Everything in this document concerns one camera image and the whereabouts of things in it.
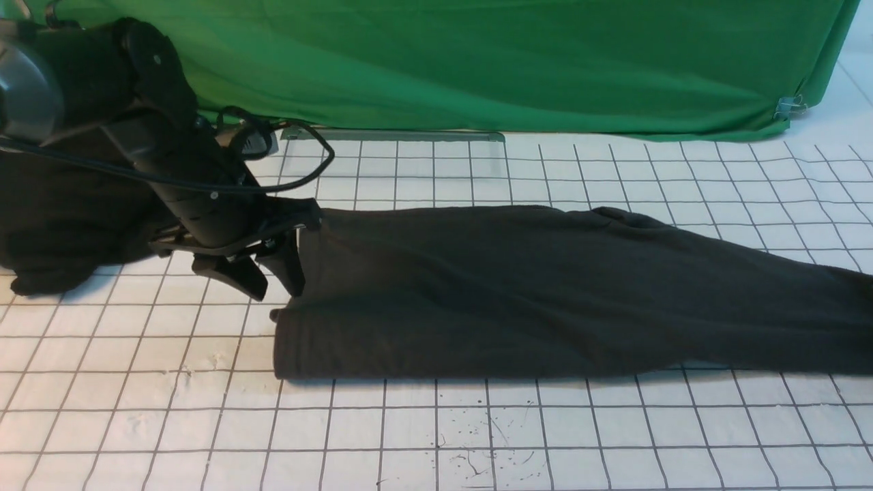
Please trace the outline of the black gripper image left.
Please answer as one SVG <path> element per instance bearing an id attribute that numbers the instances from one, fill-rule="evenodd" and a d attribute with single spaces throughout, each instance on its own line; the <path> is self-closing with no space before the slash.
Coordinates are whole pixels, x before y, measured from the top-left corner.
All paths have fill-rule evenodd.
<path id="1" fill-rule="evenodd" d="M 259 185 L 242 158 L 219 146 L 215 131 L 201 116 L 183 125 L 159 113 L 129 116 L 116 123 L 116 146 L 134 170 L 186 181 Z M 273 192 L 213 194 L 150 186 L 177 218 L 176 226 L 153 238 L 158 254 L 193 252 L 192 270 L 197 276 L 260 302 L 269 283 L 258 262 L 290 296 L 302 295 L 306 278 L 297 251 L 297 231 L 321 227 L 323 212 L 314 199 L 278 198 Z M 246 257 L 231 261 L 237 256 Z"/>

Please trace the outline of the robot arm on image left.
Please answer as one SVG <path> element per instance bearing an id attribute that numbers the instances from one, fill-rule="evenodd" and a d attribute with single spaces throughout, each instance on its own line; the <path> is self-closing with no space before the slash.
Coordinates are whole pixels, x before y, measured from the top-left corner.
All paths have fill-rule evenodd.
<path id="1" fill-rule="evenodd" d="M 133 170 L 61 159 L 149 183 L 177 218 L 153 234 L 157 255 L 190 252 L 194 273 L 252 299 L 264 298 L 264 270 L 290 295 L 303 292 L 295 232 L 318 229 L 321 211 L 314 199 L 278 198 L 278 188 L 260 186 L 246 167 L 245 139 L 259 134 L 269 148 L 270 123 L 229 106 L 242 133 L 222 146 L 197 111 L 175 47 L 153 25 L 12 28 L 2 40 L 2 91 L 12 98 L 2 135 L 10 149 L 40 153 L 43 144 L 100 128 Z"/>

